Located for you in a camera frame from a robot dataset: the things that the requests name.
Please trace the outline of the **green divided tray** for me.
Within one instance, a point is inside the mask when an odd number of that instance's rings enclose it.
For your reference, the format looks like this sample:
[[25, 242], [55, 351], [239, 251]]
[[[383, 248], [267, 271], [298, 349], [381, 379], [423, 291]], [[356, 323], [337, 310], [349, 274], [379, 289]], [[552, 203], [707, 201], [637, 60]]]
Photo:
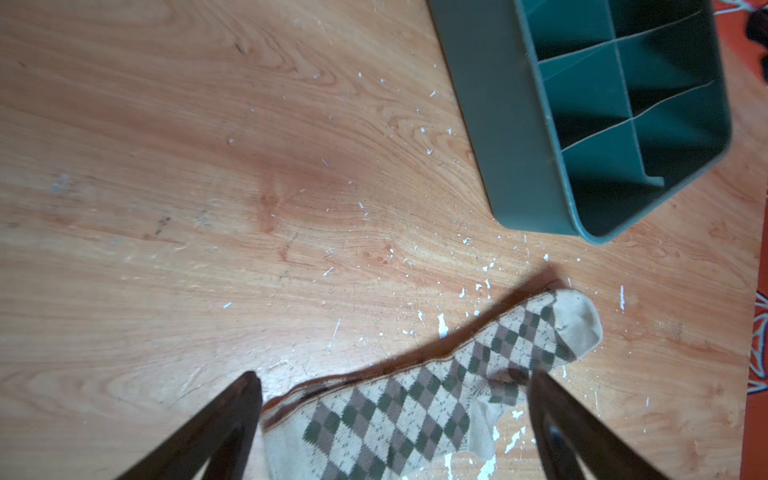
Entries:
[[708, 1], [433, 1], [491, 211], [604, 244], [731, 140]]

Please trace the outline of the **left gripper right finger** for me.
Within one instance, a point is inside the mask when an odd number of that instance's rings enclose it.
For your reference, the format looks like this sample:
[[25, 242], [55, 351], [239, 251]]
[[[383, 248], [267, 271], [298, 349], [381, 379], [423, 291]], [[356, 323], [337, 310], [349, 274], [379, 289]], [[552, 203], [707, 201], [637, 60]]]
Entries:
[[548, 479], [663, 479], [648, 463], [548, 373], [535, 370], [527, 398], [543, 471]]

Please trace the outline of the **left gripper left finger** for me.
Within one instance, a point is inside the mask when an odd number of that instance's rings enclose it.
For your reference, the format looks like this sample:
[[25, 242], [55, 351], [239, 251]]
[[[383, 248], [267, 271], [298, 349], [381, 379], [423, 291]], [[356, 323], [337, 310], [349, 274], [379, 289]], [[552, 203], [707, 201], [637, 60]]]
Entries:
[[241, 479], [262, 411], [261, 381], [246, 371], [122, 479]]

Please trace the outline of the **brown argyle sock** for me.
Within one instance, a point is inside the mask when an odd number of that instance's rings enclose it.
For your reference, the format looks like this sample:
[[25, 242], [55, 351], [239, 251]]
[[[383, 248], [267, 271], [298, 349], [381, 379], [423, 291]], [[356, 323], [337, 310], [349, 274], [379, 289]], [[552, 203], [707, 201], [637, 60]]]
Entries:
[[449, 354], [389, 373], [308, 381], [271, 400], [261, 428], [273, 479], [396, 479], [458, 452], [495, 453], [500, 417], [529, 375], [595, 349], [597, 308], [572, 289], [533, 296]]

